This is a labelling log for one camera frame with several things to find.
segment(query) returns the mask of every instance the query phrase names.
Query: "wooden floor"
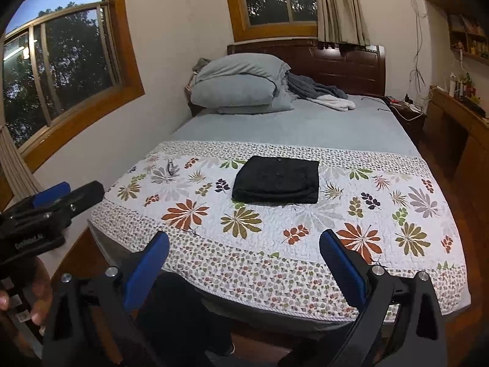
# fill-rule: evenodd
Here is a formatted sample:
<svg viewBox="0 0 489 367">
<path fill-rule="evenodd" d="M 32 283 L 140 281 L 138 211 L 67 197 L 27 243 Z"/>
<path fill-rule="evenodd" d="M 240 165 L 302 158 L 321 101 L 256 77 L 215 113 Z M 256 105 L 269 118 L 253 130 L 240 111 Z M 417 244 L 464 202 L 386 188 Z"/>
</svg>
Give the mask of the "wooden floor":
<svg viewBox="0 0 489 367">
<path fill-rule="evenodd" d="M 483 322 L 486 324 L 489 321 L 487 305 L 483 302 L 484 299 L 489 299 L 487 283 L 489 257 L 485 247 L 481 246 L 479 237 L 483 230 L 481 230 L 475 213 L 471 210 L 470 203 L 461 196 L 460 191 L 456 192 L 453 189 L 449 175 L 443 172 L 442 167 L 437 164 L 429 147 L 421 144 L 419 150 L 430 166 L 451 208 L 459 229 L 468 269 L 472 304 L 446 324 L 449 367 L 457 367 L 476 341 L 482 330 Z M 64 259 L 53 277 L 53 284 L 59 280 L 63 272 L 69 272 L 78 277 L 92 277 L 102 273 L 106 267 L 106 261 L 87 231 Z M 298 338 L 253 329 L 240 322 L 233 323 L 233 341 L 236 347 L 235 356 L 248 361 L 260 362 L 277 362 L 298 344 Z"/>
</svg>

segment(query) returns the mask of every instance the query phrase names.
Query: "person's leg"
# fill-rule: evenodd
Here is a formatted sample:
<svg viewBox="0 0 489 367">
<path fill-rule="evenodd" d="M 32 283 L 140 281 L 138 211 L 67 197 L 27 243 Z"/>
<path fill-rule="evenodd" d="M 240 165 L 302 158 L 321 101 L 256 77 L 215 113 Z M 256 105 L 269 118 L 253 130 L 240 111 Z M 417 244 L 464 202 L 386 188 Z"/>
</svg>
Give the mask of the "person's leg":
<svg viewBox="0 0 489 367">
<path fill-rule="evenodd" d="M 168 367 L 200 364 L 206 350 L 225 354 L 232 349 L 229 323 L 209 312 L 194 287 L 176 273 L 163 272 L 156 279 L 136 325 Z"/>
</svg>

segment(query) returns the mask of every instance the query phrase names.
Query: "white fleece blanket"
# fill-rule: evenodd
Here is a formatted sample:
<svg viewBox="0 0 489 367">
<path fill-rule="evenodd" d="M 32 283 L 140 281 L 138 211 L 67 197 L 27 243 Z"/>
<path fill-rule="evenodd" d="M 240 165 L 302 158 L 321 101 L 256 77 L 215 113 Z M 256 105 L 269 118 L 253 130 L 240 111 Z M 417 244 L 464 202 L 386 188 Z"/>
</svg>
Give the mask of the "white fleece blanket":
<svg viewBox="0 0 489 367">
<path fill-rule="evenodd" d="M 355 103 L 353 101 L 337 98 L 333 95 L 321 95 L 317 97 L 317 99 L 307 98 L 307 100 L 338 111 L 348 111 L 355 109 Z"/>
</svg>

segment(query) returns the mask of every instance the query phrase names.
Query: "wooden window frame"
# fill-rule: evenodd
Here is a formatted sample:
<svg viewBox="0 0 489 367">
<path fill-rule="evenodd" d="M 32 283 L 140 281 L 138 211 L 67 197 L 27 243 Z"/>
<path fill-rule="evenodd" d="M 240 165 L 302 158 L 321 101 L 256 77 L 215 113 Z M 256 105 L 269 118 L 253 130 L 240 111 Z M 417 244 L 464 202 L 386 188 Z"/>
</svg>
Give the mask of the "wooden window frame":
<svg viewBox="0 0 489 367">
<path fill-rule="evenodd" d="M 235 42 L 275 37 L 317 37 L 316 22 L 294 21 L 251 26 L 246 0 L 227 0 L 227 4 Z"/>
<path fill-rule="evenodd" d="M 109 0 L 108 6 L 121 85 L 99 92 L 82 102 L 80 107 L 70 112 L 64 120 L 60 120 L 55 126 L 50 127 L 28 147 L 21 149 L 21 154 L 32 172 L 35 172 L 63 145 L 90 125 L 126 103 L 144 95 L 131 42 L 125 0 Z M 7 179 L 1 173 L 0 211 L 5 209 L 12 198 L 13 193 Z"/>
</svg>

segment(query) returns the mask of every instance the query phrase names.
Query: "bed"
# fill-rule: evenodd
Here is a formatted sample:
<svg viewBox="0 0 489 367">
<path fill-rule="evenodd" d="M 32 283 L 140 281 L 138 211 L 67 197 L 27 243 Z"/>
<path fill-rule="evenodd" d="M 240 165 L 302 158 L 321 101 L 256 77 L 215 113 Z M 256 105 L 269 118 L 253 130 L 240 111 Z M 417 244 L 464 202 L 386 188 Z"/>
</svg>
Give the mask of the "bed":
<svg viewBox="0 0 489 367">
<path fill-rule="evenodd" d="M 314 40 L 233 45 L 265 52 L 295 74 L 333 84 L 356 109 L 305 100 L 294 110 L 196 115 L 136 163 L 92 212 L 106 259 L 118 264 L 157 230 L 170 237 L 165 269 L 198 288 L 213 311 L 293 333 L 334 329 L 356 318 L 322 260 L 318 237 L 333 229 L 345 246 L 392 274 L 427 271 L 449 316 L 470 304 L 453 216 L 428 166 L 382 100 L 383 48 L 318 50 Z M 231 189 L 253 155 L 319 161 L 313 205 L 242 204 Z M 395 307 L 385 322 L 392 323 Z"/>
</svg>

